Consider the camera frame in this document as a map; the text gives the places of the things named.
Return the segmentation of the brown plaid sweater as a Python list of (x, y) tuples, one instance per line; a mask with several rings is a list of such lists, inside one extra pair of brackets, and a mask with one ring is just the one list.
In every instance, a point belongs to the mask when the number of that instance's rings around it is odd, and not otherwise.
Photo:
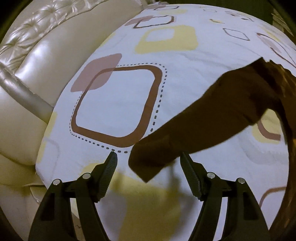
[(136, 143), (129, 167), (143, 181), (154, 178), (182, 152), (195, 153), (257, 123), (267, 109), (281, 120), (289, 154), (287, 187), (269, 230), (272, 240), (295, 239), (295, 77), (259, 58), (224, 73), (203, 96)]

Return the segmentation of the cream leather headboard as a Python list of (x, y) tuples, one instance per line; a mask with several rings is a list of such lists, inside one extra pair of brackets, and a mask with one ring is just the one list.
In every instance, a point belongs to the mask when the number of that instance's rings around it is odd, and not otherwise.
[(53, 108), (86, 59), (147, 1), (32, 1), (1, 41), (1, 240), (27, 240), (43, 190), (37, 154)]

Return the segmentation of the white patterned bed sheet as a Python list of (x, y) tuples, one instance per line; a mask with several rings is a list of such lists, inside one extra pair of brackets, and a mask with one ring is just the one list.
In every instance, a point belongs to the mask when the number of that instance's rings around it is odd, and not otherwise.
[[(49, 187), (77, 179), (116, 152), (111, 185), (96, 209), (111, 240), (187, 240), (201, 202), (179, 157), (148, 182), (129, 167), (133, 146), (200, 99), (224, 73), (259, 58), (295, 77), (295, 46), (253, 16), (197, 4), (152, 6), (124, 23), (95, 50), (64, 88), (36, 162)], [(191, 153), (208, 171), (243, 177), (271, 225), (289, 173), (277, 113), (231, 138)]]

